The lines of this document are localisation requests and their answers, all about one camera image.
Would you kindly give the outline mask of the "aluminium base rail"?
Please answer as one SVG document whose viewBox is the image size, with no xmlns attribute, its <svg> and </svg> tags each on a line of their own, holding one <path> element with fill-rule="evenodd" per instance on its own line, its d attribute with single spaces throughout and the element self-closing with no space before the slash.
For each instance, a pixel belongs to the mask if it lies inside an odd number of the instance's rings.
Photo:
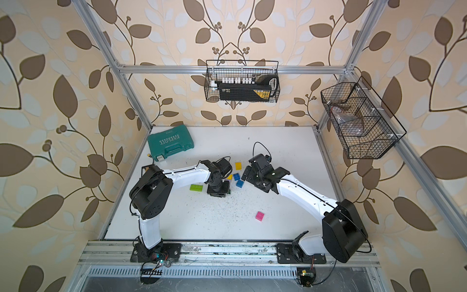
<svg viewBox="0 0 467 292">
<path fill-rule="evenodd" d="M 374 275 L 380 266 L 375 253 L 357 253 L 344 264 L 325 252 L 297 260 L 288 242 L 168 241 L 150 259 L 136 242 L 114 240 L 89 242 L 78 264 L 102 277 L 292 280 L 312 268 L 322 279 L 338 268 Z"/>
</svg>

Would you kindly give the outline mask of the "lime green long lego brick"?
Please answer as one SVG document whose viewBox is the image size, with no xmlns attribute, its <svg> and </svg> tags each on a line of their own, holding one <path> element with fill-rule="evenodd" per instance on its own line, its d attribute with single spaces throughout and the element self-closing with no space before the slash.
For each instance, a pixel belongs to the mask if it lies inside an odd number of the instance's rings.
<svg viewBox="0 0 467 292">
<path fill-rule="evenodd" d="M 189 189 L 190 191 L 193 191 L 193 192 L 202 192 L 203 186 L 199 184 L 191 184 Z"/>
</svg>

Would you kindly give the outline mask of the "pink lego brick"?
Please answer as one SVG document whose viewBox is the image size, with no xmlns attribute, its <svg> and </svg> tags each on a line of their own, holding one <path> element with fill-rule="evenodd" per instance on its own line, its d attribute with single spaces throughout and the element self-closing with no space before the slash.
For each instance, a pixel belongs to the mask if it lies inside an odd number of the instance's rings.
<svg viewBox="0 0 467 292">
<path fill-rule="evenodd" d="M 258 211 L 256 213 L 255 219 L 258 221 L 263 221 L 265 214 L 263 212 Z"/>
</svg>

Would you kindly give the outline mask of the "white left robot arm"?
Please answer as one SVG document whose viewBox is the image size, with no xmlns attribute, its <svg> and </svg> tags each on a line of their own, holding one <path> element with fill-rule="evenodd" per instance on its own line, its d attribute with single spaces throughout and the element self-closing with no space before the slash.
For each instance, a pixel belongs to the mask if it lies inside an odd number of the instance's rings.
<svg viewBox="0 0 467 292">
<path fill-rule="evenodd" d="M 130 212 L 138 218 L 139 230 L 132 261 L 156 263 L 178 258 L 180 246 L 165 247 L 160 232 L 160 214 L 171 191 L 203 183 L 207 185 L 208 195 L 223 198 L 230 191 L 227 177 L 231 173 L 232 166 L 226 158 L 214 162 L 202 160 L 195 166 L 176 170 L 162 170 L 154 164 L 148 166 L 130 191 Z"/>
</svg>

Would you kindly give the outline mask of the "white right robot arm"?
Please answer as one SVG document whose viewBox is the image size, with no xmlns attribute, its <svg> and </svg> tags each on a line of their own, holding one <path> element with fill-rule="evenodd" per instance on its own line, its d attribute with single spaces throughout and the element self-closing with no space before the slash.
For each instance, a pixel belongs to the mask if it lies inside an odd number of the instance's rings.
<svg viewBox="0 0 467 292">
<path fill-rule="evenodd" d="M 266 193 L 273 191 L 290 199 L 322 226 L 319 234 L 305 231 L 294 239 L 292 255 L 295 259 L 305 262 L 316 254 L 328 253 L 341 263 L 348 262 L 368 239 L 355 205 L 347 199 L 337 201 L 318 193 L 283 167 L 273 168 L 271 160 L 263 154 L 251 158 L 242 180 Z"/>
</svg>

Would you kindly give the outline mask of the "plastic bag in basket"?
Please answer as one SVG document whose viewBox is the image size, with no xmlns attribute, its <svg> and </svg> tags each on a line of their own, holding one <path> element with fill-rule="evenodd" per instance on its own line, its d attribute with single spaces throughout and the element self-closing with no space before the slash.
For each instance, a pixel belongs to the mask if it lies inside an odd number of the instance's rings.
<svg viewBox="0 0 467 292">
<path fill-rule="evenodd" d="M 331 111 L 341 130 L 362 131 L 364 124 L 361 118 L 348 114 L 342 107 L 335 105 L 331 106 Z"/>
</svg>

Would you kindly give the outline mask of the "green plastic tool case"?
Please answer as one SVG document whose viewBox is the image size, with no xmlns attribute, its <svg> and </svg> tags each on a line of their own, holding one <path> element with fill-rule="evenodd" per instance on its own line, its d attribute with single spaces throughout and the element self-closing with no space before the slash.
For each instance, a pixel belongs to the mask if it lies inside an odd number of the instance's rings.
<svg viewBox="0 0 467 292">
<path fill-rule="evenodd" d="M 193 139 L 185 125 L 149 135 L 150 155 L 155 161 L 165 160 L 175 154 L 194 148 Z"/>
</svg>

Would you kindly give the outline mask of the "black battery charger in basket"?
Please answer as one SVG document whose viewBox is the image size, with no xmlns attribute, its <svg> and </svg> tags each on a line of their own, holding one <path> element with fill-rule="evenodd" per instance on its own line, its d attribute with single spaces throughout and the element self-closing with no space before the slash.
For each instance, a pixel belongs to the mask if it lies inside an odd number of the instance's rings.
<svg viewBox="0 0 467 292">
<path fill-rule="evenodd" d="M 216 77 L 206 81 L 205 97 L 209 102 L 277 102 L 280 94 L 278 75 Z"/>
</svg>

